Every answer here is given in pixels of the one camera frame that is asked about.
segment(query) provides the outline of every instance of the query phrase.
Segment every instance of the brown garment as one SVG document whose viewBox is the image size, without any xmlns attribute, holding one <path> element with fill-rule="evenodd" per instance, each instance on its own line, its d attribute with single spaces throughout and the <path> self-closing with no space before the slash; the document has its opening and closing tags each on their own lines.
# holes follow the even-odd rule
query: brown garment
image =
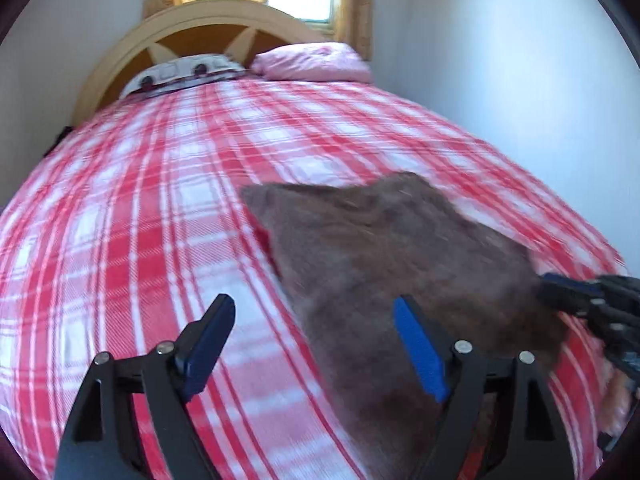
<svg viewBox="0 0 640 480">
<path fill-rule="evenodd" d="M 566 327 L 535 300 L 526 249 L 460 216 L 420 176 L 342 189 L 267 184 L 242 198 L 268 231 L 282 286 L 371 478 L 407 478 L 440 412 L 396 333 L 400 294 L 487 354 L 527 349 L 545 369 L 555 363 Z"/>
</svg>

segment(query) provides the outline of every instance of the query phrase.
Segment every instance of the red and white plaid bedspread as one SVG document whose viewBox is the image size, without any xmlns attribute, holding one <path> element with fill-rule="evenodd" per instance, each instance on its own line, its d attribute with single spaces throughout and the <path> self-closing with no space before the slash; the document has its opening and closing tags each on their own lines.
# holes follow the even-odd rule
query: red and white plaid bedspread
<svg viewBox="0 0 640 480">
<path fill-rule="evenodd" d="M 94 354 L 146 353 L 226 292 L 236 326 L 189 406 L 222 477 L 363 478 L 238 190 L 399 170 L 526 245 L 541 272 L 624 272 L 606 240 L 530 174 L 377 88 L 238 80 L 115 105 L 47 157 L 0 219 L 0 426 L 36 476 L 52 477 Z M 600 460 L 602 362 L 569 325 L 550 386 L 583 478 Z M 143 404 L 150 465 L 166 478 Z"/>
</svg>

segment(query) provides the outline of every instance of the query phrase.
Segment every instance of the pillow with black print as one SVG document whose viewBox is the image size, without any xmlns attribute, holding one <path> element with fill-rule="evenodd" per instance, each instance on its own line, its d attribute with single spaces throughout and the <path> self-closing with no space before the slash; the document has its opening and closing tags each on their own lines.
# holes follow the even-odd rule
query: pillow with black print
<svg viewBox="0 0 640 480">
<path fill-rule="evenodd" d="M 198 54 L 172 59 L 143 70 L 127 83 L 120 99 L 130 94 L 145 97 L 212 81 L 236 79 L 246 69 L 222 54 Z"/>
</svg>

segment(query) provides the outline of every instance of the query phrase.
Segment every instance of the sunburst pattern on headboard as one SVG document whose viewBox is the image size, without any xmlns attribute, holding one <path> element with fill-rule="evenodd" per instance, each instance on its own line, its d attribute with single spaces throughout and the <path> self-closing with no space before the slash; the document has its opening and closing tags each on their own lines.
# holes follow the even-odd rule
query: sunburst pattern on headboard
<svg viewBox="0 0 640 480">
<path fill-rule="evenodd" d="M 248 0 L 200 0 L 145 20 L 120 40 L 82 88 L 72 123 L 117 100 L 137 73 L 174 57 L 227 54 L 251 65 L 261 52 L 292 43 L 324 41 L 305 23 Z"/>
</svg>

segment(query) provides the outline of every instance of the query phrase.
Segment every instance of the screw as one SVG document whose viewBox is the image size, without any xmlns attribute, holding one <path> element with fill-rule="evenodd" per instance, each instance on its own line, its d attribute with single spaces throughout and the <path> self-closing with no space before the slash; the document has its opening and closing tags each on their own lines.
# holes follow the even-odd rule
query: screw
<svg viewBox="0 0 640 480">
<path fill-rule="evenodd" d="M 453 348 L 455 348 L 456 352 L 458 352 L 459 354 L 468 354 L 474 349 L 473 345 L 469 341 L 465 341 L 464 339 L 456 341 L 455 345 L 453 345 Z"/>
<path fill-rule="evenodd" d="M 156 351 L 160 355 L 164 355 L 164 354 L 170 354 L 171 352 L 173 352 L 174 348 L 175 348 L 175 345 L 173 341 L 162 341 L 161 343 L 158 343 L 158 346 L 156 346 Z"/>
<path fill-rule="evenodd" d="M 94 363 L 96 363 L 97 365 L 103 365 L 108 362 L 109 359 L 111 359 L 111 354 L 109 354 L 109 352 L 100 352 L 94 358 Z"/>
<path fill-rule="evenodd" d="M 536 360 L 535 356 L 527 350 L 525 350 L 524 352 L 520 352 L 519 357 L 520 360 L 526 365 L 532 365 L 533 361 Z"/>
</svg>

